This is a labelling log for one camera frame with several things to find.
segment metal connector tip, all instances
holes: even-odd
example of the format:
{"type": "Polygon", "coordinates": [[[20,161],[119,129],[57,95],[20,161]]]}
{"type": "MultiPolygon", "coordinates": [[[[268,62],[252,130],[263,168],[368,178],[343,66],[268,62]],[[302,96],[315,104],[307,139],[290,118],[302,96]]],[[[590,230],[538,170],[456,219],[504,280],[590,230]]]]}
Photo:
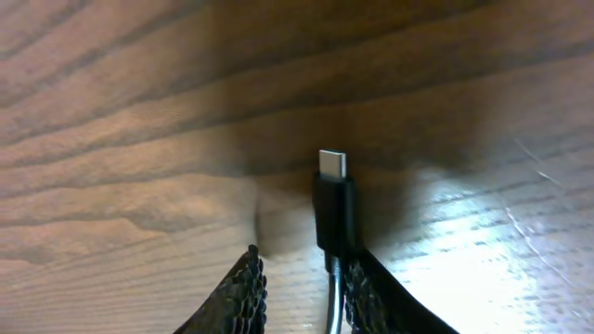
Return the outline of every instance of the metal connector tip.
{"type": "Polygon", "coordinates": [[[346,177],[346,153],[332,149],[320,149],[319,172],[325,176],[346,177]]]}

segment brown wood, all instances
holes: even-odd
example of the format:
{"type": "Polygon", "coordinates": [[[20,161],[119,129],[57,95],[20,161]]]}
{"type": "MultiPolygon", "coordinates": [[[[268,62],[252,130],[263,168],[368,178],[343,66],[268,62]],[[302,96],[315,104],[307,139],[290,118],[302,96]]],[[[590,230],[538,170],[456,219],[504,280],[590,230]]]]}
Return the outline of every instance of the brown wood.
{"type": "Polygon", "coordinates": [[[172,332],[253,242],[267,330],[321,332],[319,148],[348,153],[367,244],[454,328],[592,332],[592,1],[0,18],[0,332],[172,332]]]}

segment wood grain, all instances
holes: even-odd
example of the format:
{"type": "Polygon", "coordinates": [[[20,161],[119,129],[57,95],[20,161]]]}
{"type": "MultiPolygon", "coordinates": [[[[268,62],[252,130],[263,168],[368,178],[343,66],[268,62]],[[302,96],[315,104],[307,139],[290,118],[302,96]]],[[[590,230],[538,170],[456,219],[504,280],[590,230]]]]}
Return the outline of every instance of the wood grain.
{"type": "Polygon", "coordinates": [[[172,332],[250,243],[318,333],[316,151],[462,333],[591,333],[589,0],[3,2],[0,332],[172,332]]]}

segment wooden surface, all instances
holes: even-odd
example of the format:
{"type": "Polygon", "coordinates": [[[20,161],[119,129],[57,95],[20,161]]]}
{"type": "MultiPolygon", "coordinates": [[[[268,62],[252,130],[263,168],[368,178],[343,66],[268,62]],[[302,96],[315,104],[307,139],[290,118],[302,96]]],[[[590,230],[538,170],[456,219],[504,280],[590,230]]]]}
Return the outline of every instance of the wooden surface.
{"type": "Polygon", "coordinates": [[[460,332],[593,332],[591,0],[0,3],[0,332],[172,332],[257,242],[320,333],[319,148],[460,332]]]}

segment silver metal tip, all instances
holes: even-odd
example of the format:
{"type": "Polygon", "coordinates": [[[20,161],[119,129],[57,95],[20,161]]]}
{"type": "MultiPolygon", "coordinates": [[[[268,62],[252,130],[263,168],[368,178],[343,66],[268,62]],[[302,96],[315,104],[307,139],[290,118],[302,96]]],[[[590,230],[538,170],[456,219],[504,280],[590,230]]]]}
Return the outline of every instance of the silver metal tip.
{"type": "Polygon", "coordinates": [[[336,178],[346,177],[346,153],[331,149],[320,149],[319,172],[336,178]]]}

